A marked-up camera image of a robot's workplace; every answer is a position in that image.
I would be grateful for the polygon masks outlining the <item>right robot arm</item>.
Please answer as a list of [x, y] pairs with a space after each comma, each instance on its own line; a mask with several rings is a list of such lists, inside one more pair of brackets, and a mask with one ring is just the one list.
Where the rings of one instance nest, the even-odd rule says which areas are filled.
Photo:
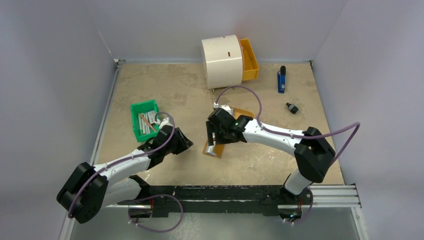
[[314, 127], [290, 130], [259, 124], [247, 115], [238, 118], [218, 107], [206, 121], [208, 144], [225, 145], [237, 142], [265, 145], [293, 156], [297, 168], [289, 175], [280, 196], [288, 204], [300, 198], [301, 192], [312, 183], [321, 183], [333, 164], [336, 153], [321, 132]]

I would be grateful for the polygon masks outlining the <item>yellow leather card holder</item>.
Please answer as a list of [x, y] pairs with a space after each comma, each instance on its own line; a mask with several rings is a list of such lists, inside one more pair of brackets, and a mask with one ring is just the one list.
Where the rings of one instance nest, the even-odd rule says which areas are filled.
[[222, 157], [224, 149], [225, 149], [224, 144], [217, 144], [216, 141], [214, 140], [213, 145], [209, 145], [209, 142], [206, 141], [202, 150], [202, 154], [209, 157], [220, 159]]

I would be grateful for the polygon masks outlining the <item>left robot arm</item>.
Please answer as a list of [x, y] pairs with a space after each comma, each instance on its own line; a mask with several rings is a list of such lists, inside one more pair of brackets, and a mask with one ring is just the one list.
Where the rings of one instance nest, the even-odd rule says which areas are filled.
[[169, 154], [178, 155], [188, 150], [193, 144], [180, 128], [166, 125], [155, 137], [121, 158], [94, 166], [87, 162], [77, 165], [56, 200], [70, 218], [84, 224], [106, 206], [105, 199], [112, 186], [157, 166]]

